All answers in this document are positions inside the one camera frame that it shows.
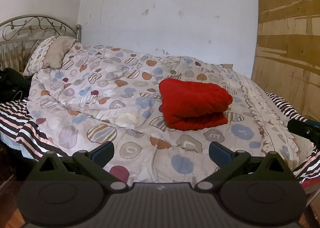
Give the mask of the patterned dotted duvet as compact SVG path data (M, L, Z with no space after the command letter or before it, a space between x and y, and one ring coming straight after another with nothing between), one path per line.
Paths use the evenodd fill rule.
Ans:
M166 78L224 88L233 97L228 123L201 130L169 128L159 91ZM313 146L287 130L286 117L253 81L192 57L75 43L60 68L32 75L27 108L47 138L68 155L112 142L115 155L105 169L128 184L196 184L217 171L208 155L213 141L253 156L275 151L290 169Z

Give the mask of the beige ruffled pillow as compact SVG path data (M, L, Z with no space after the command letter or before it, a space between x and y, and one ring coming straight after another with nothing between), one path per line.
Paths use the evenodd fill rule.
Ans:
M40 69L58 69L62 66L65 54L76 43L69 36L52 36L44 39L30 56L24 69L24 76L32 76Z

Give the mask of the black white striped bedsheet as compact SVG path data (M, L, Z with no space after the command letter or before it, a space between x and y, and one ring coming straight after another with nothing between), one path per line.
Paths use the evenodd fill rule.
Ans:
M1 134L4 135L1 140L12 149L20 150L25 158L38 160L51 148L59 156L65 155L29 115L25 99L1 104ZM319 183L319 150L315 146L294 172L304 188Z

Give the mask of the red knit garment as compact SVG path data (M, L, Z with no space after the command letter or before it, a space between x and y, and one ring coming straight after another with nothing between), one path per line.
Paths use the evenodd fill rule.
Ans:
M228 123L224 112L233 97L217 84L168 78L159 84L162 112L169 128L200 130Z

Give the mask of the brown wooden wardrobe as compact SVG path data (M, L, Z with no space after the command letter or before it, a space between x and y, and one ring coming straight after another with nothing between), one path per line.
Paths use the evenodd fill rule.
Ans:
M259 0L252 79L319 120L319 0Z

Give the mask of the metal ornate headboard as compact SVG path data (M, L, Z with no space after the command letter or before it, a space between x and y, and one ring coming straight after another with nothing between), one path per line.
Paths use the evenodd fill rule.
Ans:
M1 70L24 71L28 59L46 38L69 36L81 40L82 26L71 26L44 14L25 14L1 22Z

